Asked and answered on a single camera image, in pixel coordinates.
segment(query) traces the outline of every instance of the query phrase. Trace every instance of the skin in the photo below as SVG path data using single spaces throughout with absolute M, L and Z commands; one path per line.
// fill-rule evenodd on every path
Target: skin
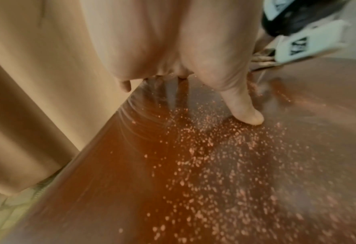
M 94 48 L 124 91 L 130 80 L 195 73 L 240 121 L 264 121 L 246 77 L 261 0 L 81 0 Z

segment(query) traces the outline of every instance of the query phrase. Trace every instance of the beige curtain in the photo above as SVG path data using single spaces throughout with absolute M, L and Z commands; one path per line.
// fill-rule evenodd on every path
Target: beige curtain
M 78 0 L 0 0 L 0 193 L 59 170 L 127 97 L 95 54 Z

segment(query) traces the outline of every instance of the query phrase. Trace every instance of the curtain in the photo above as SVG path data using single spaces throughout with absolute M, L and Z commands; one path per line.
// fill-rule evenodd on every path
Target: curtain
M 78 0 L 0 0 L 0 193 L 67 164 L 128 95 L 98 59 Z

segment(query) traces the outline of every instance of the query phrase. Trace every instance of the brown table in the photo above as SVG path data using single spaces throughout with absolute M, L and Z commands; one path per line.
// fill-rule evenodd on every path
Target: brown table
M 250 83 L 258 127 L 188 80 L 144 81 L 2 243 L 356 243 L 356 61 Z

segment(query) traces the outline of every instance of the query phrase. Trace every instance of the glossy table surface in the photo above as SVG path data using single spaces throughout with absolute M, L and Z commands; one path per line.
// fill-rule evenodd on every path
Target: glossy table surface
M 356 243 L 356 61 L 259 76 L 257 127 L 144 81 L 2 243 Z

